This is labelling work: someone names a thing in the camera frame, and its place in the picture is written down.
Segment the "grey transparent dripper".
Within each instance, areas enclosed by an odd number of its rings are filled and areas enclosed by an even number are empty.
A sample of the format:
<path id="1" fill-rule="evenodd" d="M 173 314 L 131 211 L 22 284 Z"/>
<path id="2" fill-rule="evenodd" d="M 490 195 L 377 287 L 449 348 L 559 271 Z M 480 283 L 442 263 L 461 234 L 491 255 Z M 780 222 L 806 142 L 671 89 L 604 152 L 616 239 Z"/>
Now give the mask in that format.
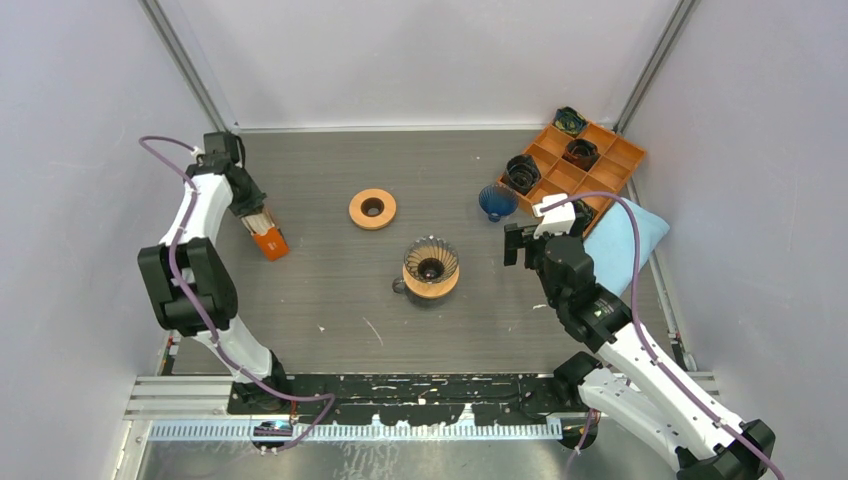
<path id="1" fill-rule="evenodd" d="M 459 255 L 450 242 L 430 235 L 418 238 L 408 246 L 403 265 L 417 280 L 438 282 L 459 268 Z"/>

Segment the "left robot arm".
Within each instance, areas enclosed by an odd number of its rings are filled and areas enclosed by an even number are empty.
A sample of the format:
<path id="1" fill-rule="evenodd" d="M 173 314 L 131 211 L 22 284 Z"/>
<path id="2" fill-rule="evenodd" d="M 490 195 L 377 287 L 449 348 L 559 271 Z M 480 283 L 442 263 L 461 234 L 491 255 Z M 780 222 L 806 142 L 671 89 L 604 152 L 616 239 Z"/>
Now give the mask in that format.
<path id="1" fill-rule="evenodd" d="M 143 136 L 139 143 L 180 175 L 184 195 L 167 233 L 137 256 L 155 317 L 163 329 L 210 350 L 232 375 L 238 400 L 280 412 L 292 397 L 284 367 L 240 318 L 236 285 L 216 249 L 222 220 L 231 213 L 268 260 L 289 251 L 265 193 L 245 167 L 244 143 L 230 131 L 207 133 L 202 146 L 188 149 L 192 162 L 181 168 L 152 147 L 156 139 Z"/>

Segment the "grey glass mug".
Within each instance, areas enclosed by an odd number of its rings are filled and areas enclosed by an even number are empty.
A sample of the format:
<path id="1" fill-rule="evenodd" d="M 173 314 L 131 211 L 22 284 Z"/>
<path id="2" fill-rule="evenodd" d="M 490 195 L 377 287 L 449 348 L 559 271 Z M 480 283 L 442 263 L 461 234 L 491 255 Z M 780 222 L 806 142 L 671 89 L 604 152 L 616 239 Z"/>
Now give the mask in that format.
<path id="1" fill-rule="evenodd" d="M 412 305 L 424 310 L 434 309 L 449 303 L 453 296 L 453 293 L 450 292 L 438 298 L 425 298 L 413 292 L 401 277 L 397 277 L 392 281 L 392 291 L 396 294 L 404 295 Z"/>

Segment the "wooden ring dripper stand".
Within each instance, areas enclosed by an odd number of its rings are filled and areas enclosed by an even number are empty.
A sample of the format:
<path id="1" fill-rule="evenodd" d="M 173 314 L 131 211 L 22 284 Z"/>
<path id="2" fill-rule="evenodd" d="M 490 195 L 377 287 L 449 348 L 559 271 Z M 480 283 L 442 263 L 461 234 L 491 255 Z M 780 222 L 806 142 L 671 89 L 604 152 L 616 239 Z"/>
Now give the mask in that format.
<path id="1" fill-rule="evenodd" d="M 446 297 L 450 294 L 458 284 L 460 278 L 460 269 L 456 270 L 448 277 L 438 282 L 424 282 L 415 279 L 406 269 L 402 271 L 402 279 L 405 286 L 416 296 L 435 300 Z"/>

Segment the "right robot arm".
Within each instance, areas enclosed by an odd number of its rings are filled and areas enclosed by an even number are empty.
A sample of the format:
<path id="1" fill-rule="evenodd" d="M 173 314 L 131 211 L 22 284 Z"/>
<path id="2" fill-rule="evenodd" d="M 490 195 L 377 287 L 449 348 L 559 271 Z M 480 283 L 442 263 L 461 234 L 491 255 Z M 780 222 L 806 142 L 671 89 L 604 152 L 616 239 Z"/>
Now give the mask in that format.
<path id="1" fill-rule="evenodd" d="M 554 372 L 567 410 L 607 414 L 648 445 L 679 479 L 759 479 L 776 436 L 761 420 L 744 421 L 666 355 L 631 309 L 597 282 L 581 239 L 530 226 L 504 228 L 504 263 L 538 275 L 559 322 L 586 351 Z"/>

